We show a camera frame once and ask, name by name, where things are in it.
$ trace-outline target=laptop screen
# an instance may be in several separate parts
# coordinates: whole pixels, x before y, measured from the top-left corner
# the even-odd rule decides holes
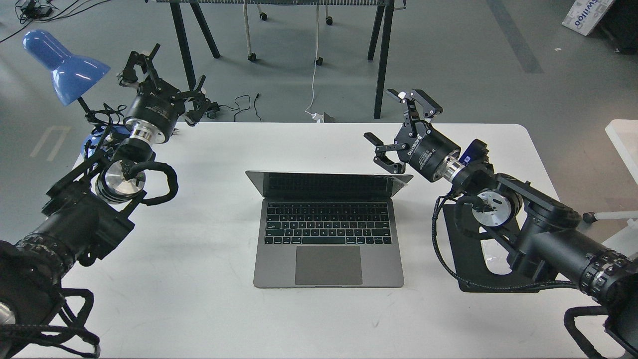
[[[266,198],[390,198],[411,174],[333,174],[246,171]]]

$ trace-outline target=cardboard box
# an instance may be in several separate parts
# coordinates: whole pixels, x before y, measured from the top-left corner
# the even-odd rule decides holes
[[[563,25],[587,36],[613,3],[614,0],[576,0]]]

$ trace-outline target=lamp shade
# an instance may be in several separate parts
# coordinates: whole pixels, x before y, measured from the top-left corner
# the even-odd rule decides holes
[[[22,45],[51,71],[53,88],[64,106],[77,100],[110,70],[98,60],[72,54],[44,30],[29,31]]]

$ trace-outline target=white table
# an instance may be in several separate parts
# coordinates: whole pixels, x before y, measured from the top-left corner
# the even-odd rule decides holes
[[[605,132],[638,184],[638,119],[612,120]]]
[[[383,173],[363,133],[386,143],[400,124],[200,123],[180,126],[157,159],[179,176],[166,204],[139,207],[135,230],[103,261],[73,268],[66,287],[95,293],[87,328],[118,358],[582,358],[563,327],[569,289],[468,294],[436,260],[433,202],[449,189],[416,176],[394,198],[405,285],[398,289],[257,289],[261,201],[246,170]],[[556,196],[519,125],[436,125],[462,148],[488,143],[497,171]],[[161,176],[149,196],[164,194]],[[440,242],[449,252],[445,224]],[[603,318],[578,324],[605,356],[624,351]],[[29,346],[21,356],[63,356]]]

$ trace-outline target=black table leg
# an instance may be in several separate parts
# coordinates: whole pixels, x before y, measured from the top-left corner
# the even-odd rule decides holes
[[[193,69],[193,60],[191,59],[191,51],[188,48],[186,30],[184,29],[184,19],[182,18],[182,10],[179,8],[179,3],[170,3],[170,12],[173,14],[173,23],[175,23],[175,32],[177,33],[179,50],[182,52],[182,61],[184,62],[184,71],[186,71],[188,88],[194,89],[196,82],[195,70]]]
[[[217,45],[215,45],[215,40],[212,38],[211,29],[208,27],[208,23],[206,23],[206,19],[202,13],[202,8],[199,6],[199,3],[191,3],[191,7],[193,8],[193,13],[195,14],[197,22],[200,24],[200,28],[202,29],[204,38],[208,43],[208,48],[210,48],[212,52],[212,56],[219,59],[219,50],[217,49]]]
[[[394,14],[394,0],[385,5],[385,19],[383,20],[383,34],[381,37],[381,54],[379,55],[379,74],[376,80],[375,118],[381,118],[381,104],[385,86],[385,71],[388,66],[388,50],[390,49],[390,32],[392,31],[392,16]]]
[[[376,7],[375,24],[372,27],[372,36],[370,37],[370,48],[367,50],[368,61],[372,61],[375,58],[376,41],[379,39],[381,19],[383,18],[383,8],[383,5]]]

